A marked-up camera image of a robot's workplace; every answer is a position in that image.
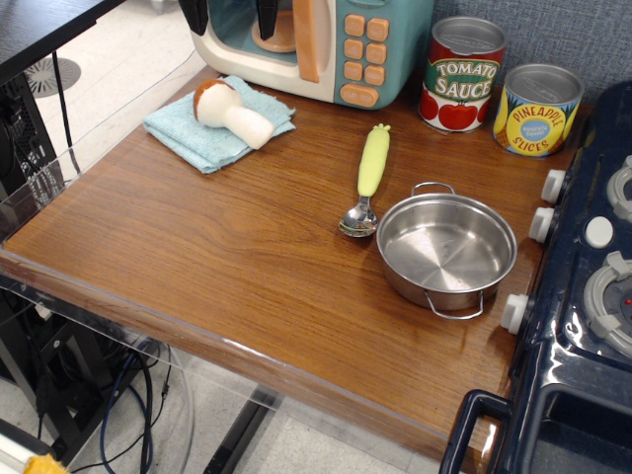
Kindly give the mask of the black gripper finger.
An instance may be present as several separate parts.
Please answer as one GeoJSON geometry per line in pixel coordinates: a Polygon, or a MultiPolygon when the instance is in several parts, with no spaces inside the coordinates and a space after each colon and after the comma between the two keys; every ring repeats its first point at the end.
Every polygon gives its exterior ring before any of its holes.
{"type": "Polygon", "coordinates": [[[208,8],[206,0],[179,0],[178,1],[190,30],[202,36],[208,23],[208,8]]]}
{"type": "Polygon", "coordinates": [[[274,34],[277,24],[278,1],[257,0],[256,9],[261,40],[269,40],[274,34]]]}

